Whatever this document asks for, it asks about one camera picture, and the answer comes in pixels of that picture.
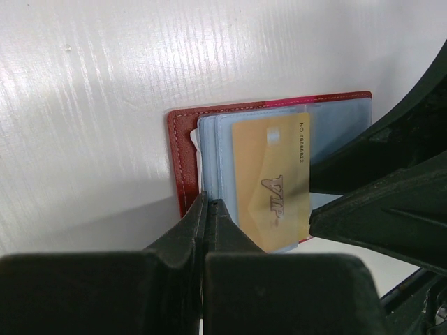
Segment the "gold VIP card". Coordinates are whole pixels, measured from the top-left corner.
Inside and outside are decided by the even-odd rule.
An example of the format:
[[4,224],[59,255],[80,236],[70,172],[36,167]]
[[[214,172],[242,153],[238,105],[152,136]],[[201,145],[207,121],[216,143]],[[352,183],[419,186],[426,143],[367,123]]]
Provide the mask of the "gold VIP card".
[[238,223],[265,252],[308,236],[309,121],[302,112],[233,125]]

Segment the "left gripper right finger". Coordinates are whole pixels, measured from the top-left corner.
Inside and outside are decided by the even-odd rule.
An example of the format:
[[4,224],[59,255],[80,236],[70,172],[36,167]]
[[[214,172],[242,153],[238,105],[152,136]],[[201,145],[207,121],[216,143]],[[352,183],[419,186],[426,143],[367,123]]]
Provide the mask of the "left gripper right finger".
[[263,253],[220,200],[210,203],[208,225],[205,334],[387,333],[372,275],[361,259]]

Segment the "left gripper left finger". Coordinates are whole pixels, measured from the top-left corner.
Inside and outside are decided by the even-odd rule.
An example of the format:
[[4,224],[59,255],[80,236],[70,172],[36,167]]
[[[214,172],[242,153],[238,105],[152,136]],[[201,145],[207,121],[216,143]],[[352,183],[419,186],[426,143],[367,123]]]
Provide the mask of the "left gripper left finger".
[[2,334],[197,334],[208,199],[139,251],[1,259]]

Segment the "red leather card holder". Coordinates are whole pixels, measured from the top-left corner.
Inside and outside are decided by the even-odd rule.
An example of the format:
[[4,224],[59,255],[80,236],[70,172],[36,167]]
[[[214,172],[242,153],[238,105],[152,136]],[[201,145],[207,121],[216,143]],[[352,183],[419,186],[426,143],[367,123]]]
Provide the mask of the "red leather card holder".
[[[230,219],[242,231],[238,223],[233,125],[302,112],[310,118],[310,183],[312,164],[327,158],[369,128],[372,122],[372,94],[369,91],[354,91],[169,112],[168,135],[181,214],[188,212],[198,194],[206,193],[210,202],[220,200],[225,204]],[[310,213],[335,198],[335,194],[309,192]],[[268,253],[289,251],[309,238],[308,225],[307,238]]]

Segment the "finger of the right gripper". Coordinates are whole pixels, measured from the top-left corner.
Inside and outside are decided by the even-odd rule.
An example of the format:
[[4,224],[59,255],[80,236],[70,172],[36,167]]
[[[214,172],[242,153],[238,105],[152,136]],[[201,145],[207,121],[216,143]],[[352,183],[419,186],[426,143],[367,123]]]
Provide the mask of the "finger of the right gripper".
[[411,91],[354,140],[310,167],[313,193],[343,195],[446,150],[446,48]]
[[446,274],[446,153],[314,210],[313,237],[361,246]]

